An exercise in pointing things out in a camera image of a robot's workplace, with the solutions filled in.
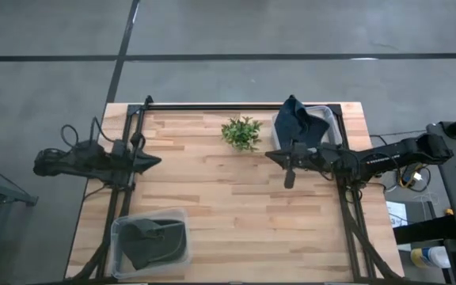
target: green plant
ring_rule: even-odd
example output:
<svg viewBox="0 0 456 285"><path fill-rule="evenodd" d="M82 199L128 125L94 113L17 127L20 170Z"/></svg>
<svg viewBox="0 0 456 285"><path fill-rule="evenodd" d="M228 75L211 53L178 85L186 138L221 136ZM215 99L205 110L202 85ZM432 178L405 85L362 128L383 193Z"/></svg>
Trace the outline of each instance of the green plant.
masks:
<svg viewBox="0 0 456 285"><path fill-rule="evenodd" d="M258 150L254 146L261 142L261 139L258 138L258 131L263 123L257 120L249 122L252 119L249 117L242 117L242 119L230 118L229 124L223 124L222 138L235 150Z"/></svg>

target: plastic container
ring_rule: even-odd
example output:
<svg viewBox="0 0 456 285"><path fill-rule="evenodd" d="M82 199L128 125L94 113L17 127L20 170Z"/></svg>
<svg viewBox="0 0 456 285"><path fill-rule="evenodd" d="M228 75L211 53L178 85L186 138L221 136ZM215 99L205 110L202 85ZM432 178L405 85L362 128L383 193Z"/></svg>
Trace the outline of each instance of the plastic container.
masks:
<svg viewBox="0 0 456 285"><path fill-rule="evenodd" d="M413 249L411 260L419 268L450 268L450 260L444 246Z"/></svg>
<svg viewBox="0 0 456 285"><path fill-rule="evenodd" d="M191 252L191 236L188 227L188 213L183 208L173 208L160 211L150 211L140 215L130 215L118 218L112 224L111 234L111 246L110 246L110 257L108 263L108 270L117 279L126 279L138 276L159 276L169 274L180 274L185 268L191 263L192 252ZM175 219L182 221L185 224L186 232L186 249L184 255L175 260L172 263L166 264L151 264L140 270L135 270L129 259L124 255L119 247L118 237L122 226L132 223L139 219L151 219L151 220L162 220L162 219Z"/></svg>
<svg viewBox="0 0 456 285"><path fill-rule="evenodd" d="M327 123L330 124L329 129L326 131L325 135L321 139L322 143L333 143L336 145L342 144L342 135L340 135L339 125L337 124L336 117L333 115L332 110L327 106L314 106L306 107L306 111L310 115L322 118ZM281 149L279 140L277 139L276 128L274 127L276 123L277 114L272 116L272 144L276 150Z"/></svg>

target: gray floor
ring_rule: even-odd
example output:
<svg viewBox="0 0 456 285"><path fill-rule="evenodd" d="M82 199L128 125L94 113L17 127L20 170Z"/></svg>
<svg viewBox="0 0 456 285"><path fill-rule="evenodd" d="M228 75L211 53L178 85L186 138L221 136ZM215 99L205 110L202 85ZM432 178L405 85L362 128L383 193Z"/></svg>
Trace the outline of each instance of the gray floor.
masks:
<svg viewBox="0 0 456 285"><path fill-rule="evenodd" d="M130 4L0 0L0 55L116 54ZM229 52L456 52L456 0L142 0L129 54ZM90 118L103 113L113 67L0 63L0 170L40 196L35 208L14 209L0 242L0 283L63 277L86 180L37 177L32 164L38 150L66 148L63 124L85 138ZM456 118L456 59L126 63L116 101L283 101L292 93L362 101L371 133L423 129ZM432 175L441 214L448 201ZM388 200L420 197L395 190Z"/></svg>

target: wooden table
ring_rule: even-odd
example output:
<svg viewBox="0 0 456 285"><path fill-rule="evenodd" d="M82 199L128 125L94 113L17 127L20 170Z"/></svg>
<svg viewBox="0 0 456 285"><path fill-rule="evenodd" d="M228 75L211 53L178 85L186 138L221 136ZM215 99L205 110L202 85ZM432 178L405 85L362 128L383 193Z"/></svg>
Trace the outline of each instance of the wooden table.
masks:
<svg viewBox="0 0 456 285"><path fill-rule="evenodd" d="M371 148L359 102L341 104L353 150ZM121 137L127 104L109 104L103 130ZM170 282L352 281L336 185L318 173L297 171L293 189L264 152L272 150L276 111L148 111L144 151L162 162L137 179L130 215L168 207L188 212L192 264L182 274L142 278ZM255 153L239 154L221 140L230 117L263 122ZM100 138L111 150L111 143ZM92 180L87 192L101 186ZM110 191L84 202L66 276L77 273L101 242ZM369 238L400 275L401 260L381 187L363 190ZM364 270L363 254L357 249Z"/></svg>

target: cloth in bin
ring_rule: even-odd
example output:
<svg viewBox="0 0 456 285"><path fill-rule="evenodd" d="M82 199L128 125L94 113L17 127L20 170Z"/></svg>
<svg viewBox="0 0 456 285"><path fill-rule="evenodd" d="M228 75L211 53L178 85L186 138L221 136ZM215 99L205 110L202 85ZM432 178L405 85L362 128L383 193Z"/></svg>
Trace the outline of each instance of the cloth in bin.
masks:
<svg viewBox="0 0 456 285"><path fill-rule="evenodd" d="M308 114L302 102L291 95L279 110L274 127L281 149L290 146L291 141L305 143L307 148L311 148L321 144L330 124Z"/></svg>
<svg viewBox="0 0 456 285"><path fill-rule="evenodd" d="M121 228L119 243L135 270L155 262L173 262L186 250L185 224L177 220L136 220Z"/></svg>

